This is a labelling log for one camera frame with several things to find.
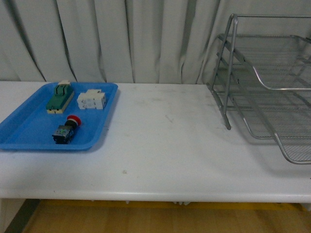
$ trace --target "floor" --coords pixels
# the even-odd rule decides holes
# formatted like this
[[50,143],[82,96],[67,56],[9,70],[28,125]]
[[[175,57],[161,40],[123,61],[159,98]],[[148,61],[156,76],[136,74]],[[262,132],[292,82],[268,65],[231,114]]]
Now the floor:
[[41,200],[23,233],[311,233],[300,204]]

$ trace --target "blue tray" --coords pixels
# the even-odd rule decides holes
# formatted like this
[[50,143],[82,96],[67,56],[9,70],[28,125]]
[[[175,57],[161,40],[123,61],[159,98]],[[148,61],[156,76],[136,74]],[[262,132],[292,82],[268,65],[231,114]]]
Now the blue tray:
[[[71,83],[74,97],[64,113],[48,114],[45,106],[57,84],[42,86],[0,124],[0,149],[87,150],[98,141],[118,86],[114,83]],[[77,98],[88,89],[105,92],[107,104],[104,109],[79,109]],[[72,114],[81,119],[81,126],[69,144],[55,144],[52,134]]]

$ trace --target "metal wire rack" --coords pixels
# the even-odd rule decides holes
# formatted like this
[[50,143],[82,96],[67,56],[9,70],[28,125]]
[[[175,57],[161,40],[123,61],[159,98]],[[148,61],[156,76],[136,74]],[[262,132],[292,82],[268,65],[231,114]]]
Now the metal wire rack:
[[[234,106],[253,137],[274,139],[291,163],[311,164],[311,40],[294,35],[238,35],[239,17],[311,16],[232,14],[226,32],[218,36],[222,45],[213,79],[207,84],[229,130],[226,112]],[[221,90],[215,88],[216,80]]]

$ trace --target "white electrical component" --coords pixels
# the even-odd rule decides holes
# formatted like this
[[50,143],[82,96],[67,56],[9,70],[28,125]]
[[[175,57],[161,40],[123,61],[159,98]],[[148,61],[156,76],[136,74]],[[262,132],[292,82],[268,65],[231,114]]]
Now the white electrical component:
[[103,109],[106,105],[106,96],[99,89],[89,89],[86,93],[80,93],[77,102],[80,109]]

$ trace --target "white table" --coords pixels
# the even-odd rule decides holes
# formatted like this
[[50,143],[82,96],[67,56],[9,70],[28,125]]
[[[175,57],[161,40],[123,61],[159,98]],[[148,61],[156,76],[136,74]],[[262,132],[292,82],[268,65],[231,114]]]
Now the white table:
[[[0,121],[44,83],[0,82]],[[0,198],[311,203],[311,165],[228,131],[205,85],[119,84],[88,151],[1,151]]]

